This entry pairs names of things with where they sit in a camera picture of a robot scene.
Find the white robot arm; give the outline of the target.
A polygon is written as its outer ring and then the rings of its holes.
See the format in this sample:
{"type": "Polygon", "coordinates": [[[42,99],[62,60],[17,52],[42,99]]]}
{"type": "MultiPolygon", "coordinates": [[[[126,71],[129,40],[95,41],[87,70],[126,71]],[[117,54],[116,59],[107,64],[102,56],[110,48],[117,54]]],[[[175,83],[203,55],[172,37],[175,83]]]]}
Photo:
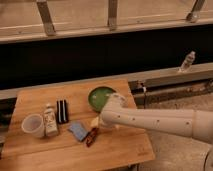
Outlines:
{"type": "Polygon", "coordinates": [[[190,137],[212,145],[203,171],[213,171],[213,112],[192,109],[132,109],[119,93],[90,95],[91,107],[102,125],[127,125],[190,137]]]}

